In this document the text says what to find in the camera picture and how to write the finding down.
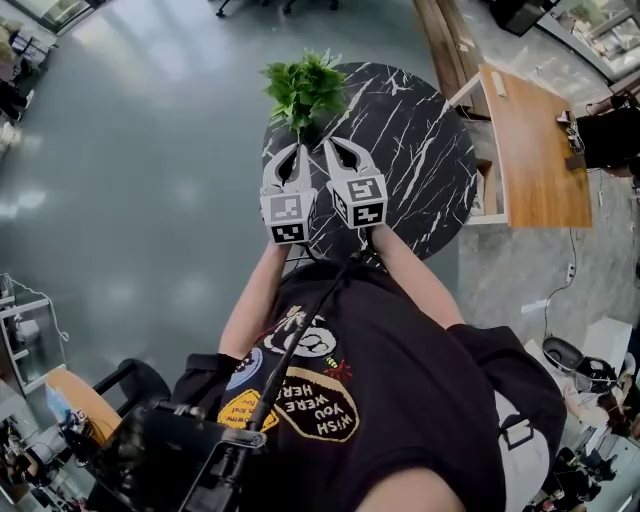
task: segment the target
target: white shelving unit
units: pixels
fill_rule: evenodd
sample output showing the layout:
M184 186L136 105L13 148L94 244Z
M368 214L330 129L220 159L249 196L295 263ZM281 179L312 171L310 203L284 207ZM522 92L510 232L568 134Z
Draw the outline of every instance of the white shelving unit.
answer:
M4 297L0 299L0 306L7 306L10 304L15 304L14 296ZM49 307L51 307L51 303L49 302L48 299L40 299L33 302L29 302L27 304L22 304L20 306L9 307L7 309L4 309L3 311L0 311L0 332L2 334L2 339L7 349L7 354L9 356L9 359L11 360L11 365L13 366L13 370L16 374L16 379L18 380L18 384L20 385L20 389L25 395L28 395L29 393L33 392L34 390L42 386L42 384L46 382L47 375L51 370L54 370L55 368L66 368L66 365L61 364L54 368L50 368L47 372L45 372L43 375L40 375L35 380L29 381L25 379L25 377L20 372L20 367L17 364L17 362L27 357L30 354L30 351L28 348L24 348L22 350L19 350L18 352L13 351L13 348L11 347L11 343L9 340L9 333L7 332L7 329L5 327L5 319L16 316L21 313L26 313L27 311L33 311L36 309L49 308Z

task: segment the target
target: sleeve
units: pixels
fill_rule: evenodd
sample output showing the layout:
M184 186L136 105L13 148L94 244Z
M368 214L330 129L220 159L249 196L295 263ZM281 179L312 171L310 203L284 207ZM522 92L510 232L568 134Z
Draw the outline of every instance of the sleeve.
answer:
M627 104L627 101L628 100L626 96L620 96L620 95L614 94L613 96L611 96L611 108L613 110L622 108Z
M524 350L508 327L478 329L454 325L448 330L480 366L493 388L542 432L553 461L560 447L567 409L551 375Z
M640 178L640 156L629 158L626 163L629 165L629 171L631 171L631 174L636 178Z
M29 473L28 471L23 471L22 472L22 478L24 481L33 484L33 485L37 485L38 483L38 479L33 476L31 473Z
M27 459L24 455L18 455L13 468L16 470L16 473L22 473L29 467L30 464L31 463L29 462L29 459Z
M239 360L226 354L191 354L171 401L201 407L208 419L215 420L222 395L238 364Z

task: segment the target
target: t-shirt print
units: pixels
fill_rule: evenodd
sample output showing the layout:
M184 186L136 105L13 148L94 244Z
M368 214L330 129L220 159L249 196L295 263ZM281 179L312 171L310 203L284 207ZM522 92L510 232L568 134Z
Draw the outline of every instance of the t-shirt print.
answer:
M221 408L219 423L234 428L244 427L260 399L260 392L256 389L264 386L266 377L291 344L305 317L306 312L301 306L293 306L263 333L266 336L241 361L229 380L227 392L234 390L237 394ZM352 376L351 366L336 355L338 343L328 327L322 316L314 317L295 350L295 356L301 359L296 361L294 358L293 361L298 365L308 363L304 364L308 368L288 368L274 409L263 425L263 432L276 426L283 418L303 437L343 443L358 429L358 409L345 387Z

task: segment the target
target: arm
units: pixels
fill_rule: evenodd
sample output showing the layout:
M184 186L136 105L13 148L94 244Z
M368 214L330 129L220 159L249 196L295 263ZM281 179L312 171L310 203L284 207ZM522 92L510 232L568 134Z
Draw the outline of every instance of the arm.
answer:
M615 176L616 178L632 178L633 174L629 169L628 165L623 165L622 167L605 167L604 170L611 174L611 176Z
M567 382L564 385L562 394L564 396L564 404L566 405L567 410L580 420L580 417L584 412L584 408L578 404L578 401L575 398L578 395L575 386L571 382Z
M465 323L449 291L389 226L376 226L371 236L389 274L420 311L445 329Z
M290 249L290 245L267 245L222 332L222 354L243 359L253 347L271 312Z
M629 394L629 391L631 391L631 386L634 385L633 377L629 374L625 375L623 382L624 384L622 386L622 400L618 402L618 405L620 406L627 399L627 395Z
M423 468L406 469L373 486L357 512L463 512L460 499L442 478Z

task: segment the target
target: strap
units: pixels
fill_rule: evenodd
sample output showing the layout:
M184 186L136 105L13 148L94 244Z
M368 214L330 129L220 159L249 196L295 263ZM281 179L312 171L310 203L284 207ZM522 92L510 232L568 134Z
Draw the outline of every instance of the strap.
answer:
M500 425L500 435L504 437L509 451L515 450L534 437L531 422L522 414L508 416Z
M228 356L227 354L191 354L187 358L186 370L197 370L203 372L220 372L228 371L231 373L236 366L241 363L239 359Z

